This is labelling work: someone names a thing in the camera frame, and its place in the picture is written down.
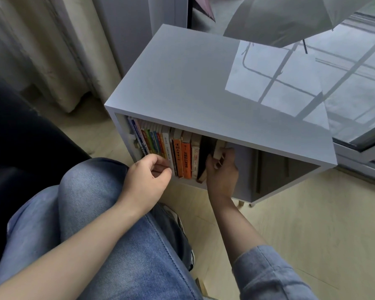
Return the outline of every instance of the blue jeans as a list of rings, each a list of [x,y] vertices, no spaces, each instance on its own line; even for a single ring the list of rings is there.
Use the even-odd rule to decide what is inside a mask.
[[[126,172],[120,162],[90,159],[29,200],[8,224],[0,284],[113,206]],[[186,268],[190,250],[156,205],[120,238],[79,299],[203,299]]]

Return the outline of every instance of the pink umbrella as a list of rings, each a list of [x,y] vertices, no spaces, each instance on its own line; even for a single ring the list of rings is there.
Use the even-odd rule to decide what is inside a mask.
[[[208,15],[215,22],[215,18],[211,9],[210,2],[208,0],[195,0],[195,1],[197,2],[197,4],[199,4],[201,9],[204,11],[204,13]]]

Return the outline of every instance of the black chair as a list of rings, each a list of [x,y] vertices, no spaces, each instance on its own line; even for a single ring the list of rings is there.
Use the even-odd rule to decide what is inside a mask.
[[[0,80],[0,259],[10,217],[90,156]]]

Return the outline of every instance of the sleeve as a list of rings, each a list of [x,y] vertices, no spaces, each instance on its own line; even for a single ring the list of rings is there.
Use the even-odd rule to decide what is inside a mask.
[[[262,245],[242,254],[232,272],[241,300],[316,300],[294,269],[271,247]]]

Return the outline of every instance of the light wood floor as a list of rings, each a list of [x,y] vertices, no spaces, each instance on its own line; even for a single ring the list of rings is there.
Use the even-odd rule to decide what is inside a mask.
[[[92,157],[132,163],[100,101],[88,98],[70,115],[33,104]],[[211,297],[239,299],[206,191],[171,183],[161,201],[182,219],[196,256],[192,275]],[[320,299],[375,299],[374,185],[329,170],[241,211]]]

